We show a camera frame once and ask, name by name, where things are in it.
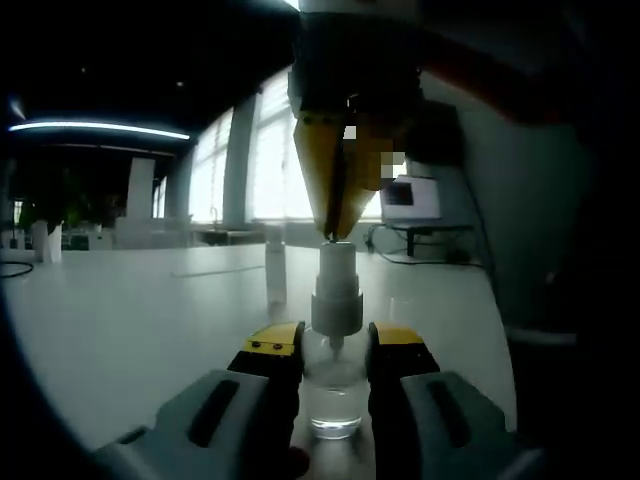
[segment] window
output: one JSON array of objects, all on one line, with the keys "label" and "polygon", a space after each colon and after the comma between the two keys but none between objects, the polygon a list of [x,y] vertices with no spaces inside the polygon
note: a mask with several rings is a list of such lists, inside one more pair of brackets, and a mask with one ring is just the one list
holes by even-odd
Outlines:
[{"label": "window", "polygon": [[222,219],[224,172],[233,110],[224,113],[198,140],[193,151],[189,214],[197,223]]},{"label": "window", "polygon": [[167,193],[167,177],[164,177],[153,192],[153,218],[164,218],[164,199]]},{"label": "window", "polygon": [[16,200],[13,202],[13,224],[18,225],[20,223],[20,215],[22,215],[22,200]]},{"label": "window", "polygon": [[[293,141],[296,119],[287,96],[288,71],[263,85],[256,105],[247,182],[247,220],[313,218],[300,162]],[[394,175],[406,174],[404,165]],[[376,193],[362,218],[380,218],[380,194]]]}]

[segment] white tabletop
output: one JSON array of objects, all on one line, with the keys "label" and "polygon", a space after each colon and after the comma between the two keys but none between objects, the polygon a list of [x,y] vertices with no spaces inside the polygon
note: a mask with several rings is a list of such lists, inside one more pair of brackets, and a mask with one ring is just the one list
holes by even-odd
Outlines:
[{"label": "white tabletop", "polygon": [[[507,342],[486,274],[357,254],[364,321],[412,326],[443,370],[475,385],[516,426]],[[318,250],[287,247],[285,317],[308,320]],[[100,447],[140,424],[269,322],[264,245],[63,252],[4,282],[19,342],[78,438]]]}]

